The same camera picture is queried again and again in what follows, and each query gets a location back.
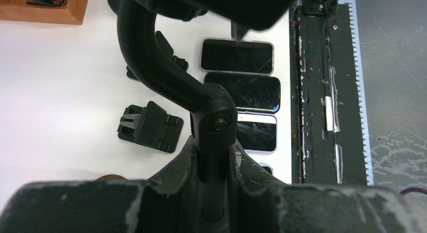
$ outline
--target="black bracket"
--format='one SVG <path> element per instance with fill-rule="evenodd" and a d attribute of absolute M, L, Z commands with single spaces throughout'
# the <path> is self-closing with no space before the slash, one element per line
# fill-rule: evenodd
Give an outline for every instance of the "black bracket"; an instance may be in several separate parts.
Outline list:
<path fill-rule="evenodd" d="M 333 16 L 338 8 L 336 0 L 303 0 L 304 13 L 312 16 Z"/>
<path fill-rule="evenodd" d="M 179 66 L 181 69 L 183 69 L 185 72 L 187 72 L 188 70 L 188 62 L 183 59 L 183 58 L 179 58 L 174 54 L 174 50 L 172 48 L 172 46 L 169 44 L 168 40 L 166 40 L 165 36 L 163 36 L 162 32 L 157 31 L 156 32 L 156 41 L 157 44 L 160 47 L 160 50 L 162 51 L 162 53 L 168 58 L 170 59 L 172 62 L 174 62 L 177 66 Z M 136 76 L 133 74 L 133 72 L 130 70 L 129 66 L 126 67 L 126 76 L 134 81 L 139 81 L 138 78 L 136 78 Z"/>
<path fill-rule="evenodd" d="M 183 125 L 182 118 L 167 114 L 156 103 L 149 101 L 146 107 L 127 107 L 117 132 L 120 139 L 172 153 Z"/>

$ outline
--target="bolt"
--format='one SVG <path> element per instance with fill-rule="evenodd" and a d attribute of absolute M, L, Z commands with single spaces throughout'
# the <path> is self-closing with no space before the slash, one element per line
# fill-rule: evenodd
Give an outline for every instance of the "bolt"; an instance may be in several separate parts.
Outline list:
<path fill-rule="evenodd" d="M 218 118 L 214 123 L 213 127 L 217 131 L 224 130 L 227 127 L 227 121 L 224 118 Z"/>

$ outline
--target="smartphone screen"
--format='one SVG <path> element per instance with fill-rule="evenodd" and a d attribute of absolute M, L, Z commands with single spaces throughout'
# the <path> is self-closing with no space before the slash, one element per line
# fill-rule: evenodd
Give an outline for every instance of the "smartphone screen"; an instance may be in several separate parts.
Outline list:
<path fill-rule="evenodd" d="M 245 150 L 272 152 L 276 150 L 276 124 L 274 116 L 238 114 L 236 137 Z"/>
<path fill-rule="evenodd" d="M 204 82 L 224 87 L 238 111 L 273 114 L 280 108 L 280 81 L 275 77 L 209 72 Z"/>
<path fill-rule="evenodd" d="M 200 66 L 207 71 L 271 74 L 273 45 L 223 39 L 205 39 Z"/>

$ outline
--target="concrete floor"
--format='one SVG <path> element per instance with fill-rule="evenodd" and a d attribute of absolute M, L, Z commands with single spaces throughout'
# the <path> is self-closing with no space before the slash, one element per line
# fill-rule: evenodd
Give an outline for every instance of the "concrete floor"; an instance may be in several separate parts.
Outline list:
<path fill-rule="evenodd" d="M 356 0 L 375 185 L 427 188 L 427 0 Z M 427 196 L 405 197 L 427 230 Z"/>

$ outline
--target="brown wooden tray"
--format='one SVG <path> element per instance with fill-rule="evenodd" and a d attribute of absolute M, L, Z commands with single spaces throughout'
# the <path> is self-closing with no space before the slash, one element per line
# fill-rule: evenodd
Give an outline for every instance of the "brown wooden tray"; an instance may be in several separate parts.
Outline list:
<path fill-rule="evenodd" d="M 27 0 L 0 0 L 0 20 L 81 25 L 88 0 L 67 0 L 64 7 L 28 5 Z"/>

